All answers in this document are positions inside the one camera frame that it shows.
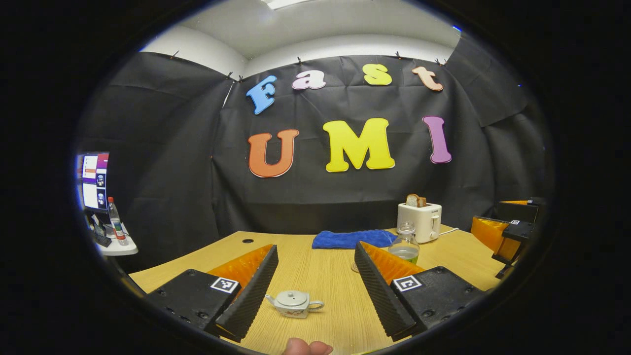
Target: teapot lid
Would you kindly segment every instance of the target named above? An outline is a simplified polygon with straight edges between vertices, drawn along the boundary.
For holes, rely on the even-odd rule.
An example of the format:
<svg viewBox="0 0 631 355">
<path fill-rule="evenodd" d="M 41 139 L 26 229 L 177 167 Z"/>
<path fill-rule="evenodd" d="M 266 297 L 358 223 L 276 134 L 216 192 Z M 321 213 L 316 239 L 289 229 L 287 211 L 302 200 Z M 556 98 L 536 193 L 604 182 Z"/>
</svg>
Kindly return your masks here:
<svg viewBox="0 0 631 355">
<path fill-rule="evenodd" d="M 283 306 L 298 306 L 307 301 L 307 295 L 300 291 L 289 290 L 279 293 L 276 300 Z"/>
</svg>

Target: black fabric curtain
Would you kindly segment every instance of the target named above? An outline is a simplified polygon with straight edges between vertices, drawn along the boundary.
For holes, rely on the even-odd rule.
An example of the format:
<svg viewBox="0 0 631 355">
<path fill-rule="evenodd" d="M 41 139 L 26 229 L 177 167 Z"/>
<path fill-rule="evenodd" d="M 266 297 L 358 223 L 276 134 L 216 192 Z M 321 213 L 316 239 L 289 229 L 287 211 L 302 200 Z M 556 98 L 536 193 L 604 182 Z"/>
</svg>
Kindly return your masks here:
<svg viewBox="0 0 631 355">
<path fill-rule="evenodd" d="M 234 231 L 291 234 L 394 227 L 397 204 L 409 193 L 443 206 L 444 224 L 469 230 L 474 215 L 488 215 L 498 200 L 526 199 L 543 184 L 543 144 L 524 89 L 491 55 L 466 41 L 447 66 L 387 56 L 332 57 L 259 73 L 236 83 L 221 110 L 213 152 L 213 206 L 221 236 Z M 470 55 L 477 56 L 474 62 Z M 365 64 L 383 64 L 392 83 L 371 86 Z M 443 84 L 429 90 L 412 73 L 418 66 Z M 296 75 L 325 74 L 326 86 L 294 90 Z M 269 75 L 274 103 L 258 115 L 246 93 Z M 452 160 L 430 161 L 432 142 L 424 116 L 444 120 Z M 387 140 L 396 165 L 327 172 L 329 121 L 348 123 L 359 136 L 373 117 L 388 120 Z M 248 167 L 248 137 L 269 133 L 267 162 L 280 157 L 276 134 L 297 129 L 294 160 L 280 177 L 261 178 Z"/>
<path fill-rule="evenodd" d="M 232 80 L 199 64 L 140 52 L 95 97 L 82 151 L 110 152 L 108 195 L 138 245 L 127 272 L 219 239 L 211 204 L 214 125 Z"/>
</svg>

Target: blue towel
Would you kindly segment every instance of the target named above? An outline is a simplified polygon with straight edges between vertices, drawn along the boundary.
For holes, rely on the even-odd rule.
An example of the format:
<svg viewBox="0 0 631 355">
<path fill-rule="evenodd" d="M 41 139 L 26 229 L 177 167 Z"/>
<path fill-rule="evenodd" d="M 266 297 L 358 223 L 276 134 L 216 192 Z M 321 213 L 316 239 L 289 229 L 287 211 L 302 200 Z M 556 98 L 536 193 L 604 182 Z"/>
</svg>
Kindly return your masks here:
<svg viewBox="0 0 631 355">
<path fill-rule="evenodd" d="M 355 245 L 359 241 L 364 241 L 376 247 L 383 248 L 390 246 L 396 239 L 396 236 L 388 231 L 381 229 L 373 229 L 371 231 L 359 231 L 350 233 L 333 233 L 322 231 L 315 236 L 311 245 L 312 249 L 355 249 Z"/>
</svg>

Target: white toaster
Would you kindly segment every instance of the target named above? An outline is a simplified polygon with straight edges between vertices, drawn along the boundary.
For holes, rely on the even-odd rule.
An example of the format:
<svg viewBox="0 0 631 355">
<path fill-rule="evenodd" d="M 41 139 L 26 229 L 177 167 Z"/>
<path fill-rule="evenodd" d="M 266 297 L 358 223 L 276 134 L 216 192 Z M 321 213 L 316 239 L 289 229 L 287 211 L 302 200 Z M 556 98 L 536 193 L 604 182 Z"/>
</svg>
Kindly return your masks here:
<svg viewBox="0 0 631 355">
<path fill-rule="evenodd" d="M 416 242 L 427 243 L 438 238 L 440 232 L 440 217 L 442 206 L 428 203 L 425 207 L 412 207 L 405 203 L 399 204 L 397 228 L 403 222 L 413 222 L 416 229 Z"/>
</svg>

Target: purple letter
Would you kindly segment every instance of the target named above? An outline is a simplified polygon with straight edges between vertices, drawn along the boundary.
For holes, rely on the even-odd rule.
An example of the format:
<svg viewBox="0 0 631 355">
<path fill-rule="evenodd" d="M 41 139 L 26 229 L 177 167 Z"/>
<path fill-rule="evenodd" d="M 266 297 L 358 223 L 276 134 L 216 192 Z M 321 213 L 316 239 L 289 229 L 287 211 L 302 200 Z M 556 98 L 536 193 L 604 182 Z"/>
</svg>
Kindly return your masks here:
<svg viewBox="0 0 631 355">
<path fill-rule="evenodd" d="M 430 130 L 430 138 L 432 139 L 432 156 L 430 160 L 434 164 L 448 163 L 451 161 L 451 154 L 447 151 L 447 143 L 445 142 L 445 133 L 442 131 L 442 125 L 445 121 L 436 116 L 425 116 L 423 122 Z"/>
</svg>

